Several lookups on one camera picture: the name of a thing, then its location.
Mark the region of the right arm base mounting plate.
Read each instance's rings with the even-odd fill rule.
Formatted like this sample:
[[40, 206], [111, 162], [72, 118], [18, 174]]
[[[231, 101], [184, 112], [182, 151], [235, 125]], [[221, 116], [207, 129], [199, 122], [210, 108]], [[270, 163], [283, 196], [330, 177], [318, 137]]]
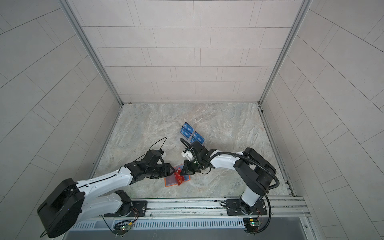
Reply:
[[265, 216], [268, 214], [267, 205], [263, 199], [257, 200], [252, 207], [240, 199], [227, 199], [221, 202], [221, 206], [227, 209], [228, 216]]

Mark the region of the clear acrylic card display stand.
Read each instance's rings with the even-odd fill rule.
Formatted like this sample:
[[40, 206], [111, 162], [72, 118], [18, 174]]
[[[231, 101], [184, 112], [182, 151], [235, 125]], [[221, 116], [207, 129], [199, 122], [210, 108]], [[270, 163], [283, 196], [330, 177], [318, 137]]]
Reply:
[[182, 138], [185, 140], [185, 141], [187, 141], [190, 145], [192, 145], [191, 143], [190, 143], [190, 139], [192, 138], [192, 136], [193, 136], [193, 133], [191, 134], [191, 137], [187, 140], [182, 134], [181, 134], [181, 136], [182, 136]]

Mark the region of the orange leather card holder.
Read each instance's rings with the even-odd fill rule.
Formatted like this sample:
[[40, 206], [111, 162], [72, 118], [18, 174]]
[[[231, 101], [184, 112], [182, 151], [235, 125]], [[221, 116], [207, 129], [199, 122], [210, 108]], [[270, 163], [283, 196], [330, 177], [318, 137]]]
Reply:
[[191, 176], [189, 175], [181, 175], [181, 171], [183, 170], [184, 165], [179, 165], [175, 167], [176, 172], [173, 173], [169, 177], [165, 177], [165, 187], [171, 187], [178, 185], [180, 186], [184, 182], [188, 182], [191, 180]]

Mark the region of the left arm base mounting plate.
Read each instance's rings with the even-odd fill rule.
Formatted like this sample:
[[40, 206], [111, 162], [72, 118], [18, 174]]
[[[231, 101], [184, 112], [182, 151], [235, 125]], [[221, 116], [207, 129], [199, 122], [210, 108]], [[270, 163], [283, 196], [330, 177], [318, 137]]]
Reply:
[[144, 217], [146, 213], [147, 201], [130, 201], [123, 203], [117, 212], [104, 214], [107, 218], [137, 218]]

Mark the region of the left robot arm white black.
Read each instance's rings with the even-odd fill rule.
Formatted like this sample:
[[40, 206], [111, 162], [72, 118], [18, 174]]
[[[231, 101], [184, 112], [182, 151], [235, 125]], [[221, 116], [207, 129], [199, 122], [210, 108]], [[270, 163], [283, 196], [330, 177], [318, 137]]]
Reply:
[[59, 237], [76, 223], [99, 215], [138, 216], [138, 209], [122, 188], [145, 178], [157, 180], [174, 174], [175, 169], [164, 162], [163, 155], [163, 150], [149, 150], [140, 161], [111, 173], [78, 182], [63, 180], [37, 210], [44, 226], [41, 236]]

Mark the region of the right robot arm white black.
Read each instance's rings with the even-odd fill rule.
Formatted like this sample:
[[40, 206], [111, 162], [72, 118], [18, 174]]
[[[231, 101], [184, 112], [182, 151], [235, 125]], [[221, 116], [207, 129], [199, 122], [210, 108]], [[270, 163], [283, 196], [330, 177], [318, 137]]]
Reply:
[[184, 139], [180, 141], [185, 146], [182, 156], [186, 158], [181, 175], [201, 174], [207, 168], [228, 169], [238, 173], [247, 187], [240, 197], [239, 206], [235, 209], [246, 215], [253, 214], [256, 204], [268, 191], [280, 185], [276, 168], [252, 148], [232, 153], [217, 149], [207, 150], [198, 141], [192, 144]]

